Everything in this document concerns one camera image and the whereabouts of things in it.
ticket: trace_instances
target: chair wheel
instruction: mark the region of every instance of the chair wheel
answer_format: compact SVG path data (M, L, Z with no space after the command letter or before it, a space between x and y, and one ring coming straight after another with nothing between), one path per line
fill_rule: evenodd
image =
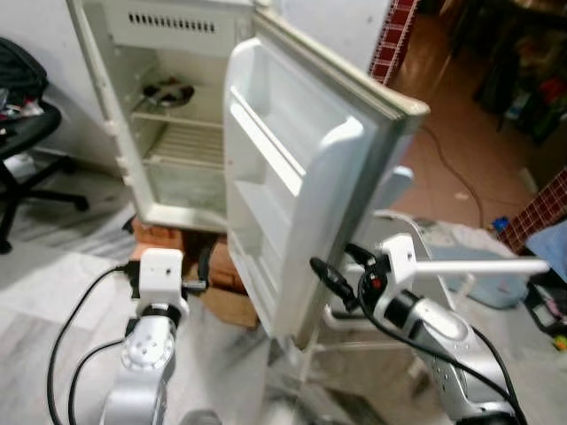
M75 201L74 207L77 211L87 211L89 209L89 201L87 199L79 199Z
M1 241L0 242L0 255L7 254L12 250L12 246L8 241Z
M65 158L63 165L61 166L61 170L65 174L73 174L77 170L77 165L74 161L70 158Z

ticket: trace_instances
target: chair base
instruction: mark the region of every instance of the chair base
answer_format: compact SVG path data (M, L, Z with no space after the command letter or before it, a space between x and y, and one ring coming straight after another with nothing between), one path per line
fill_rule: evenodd
M69 157L63 157L50 164L42 171L34 174L23 183L18 183L4 162L0 161L0 181L6 186L6 191L0 194L0 200L7 201L2 222L0 222L0 255L9 253L12 246L8 242L8 235L12 229L12 223L16 215L19 203L24 199L47 199L50 201L70 202L78 211L87 211L89 202L86 197L80 195L69 195L51 190L32 189L37 183L58 170L71 173L74 170L74 162Z

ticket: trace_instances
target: white pole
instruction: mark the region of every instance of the white pole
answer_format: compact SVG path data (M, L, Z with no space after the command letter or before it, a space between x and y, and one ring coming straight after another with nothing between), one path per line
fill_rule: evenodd
M549 270L543 259L483 259L416 262L416 276L467 274L537 274Z

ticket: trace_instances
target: metal rod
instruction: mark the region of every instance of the metal rod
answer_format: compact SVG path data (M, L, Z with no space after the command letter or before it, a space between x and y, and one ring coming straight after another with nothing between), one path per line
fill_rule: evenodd
M416 262L417 276L464 274L537 274L549 270L543 259L483 259Z
M315 352L358 352L358 351L381 351L381 350L408 350L409 347L402 343L389 341L370 342L370 341L351 341L334 344L317 344Z

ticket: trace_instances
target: vent slot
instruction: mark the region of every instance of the vent slot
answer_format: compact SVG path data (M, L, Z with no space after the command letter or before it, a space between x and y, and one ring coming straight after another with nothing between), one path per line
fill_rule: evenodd
M214 34L218 27L210 20L187 19L175 16L153 15L149 13L129 12L130 24L140 27L170 28L182 31Z

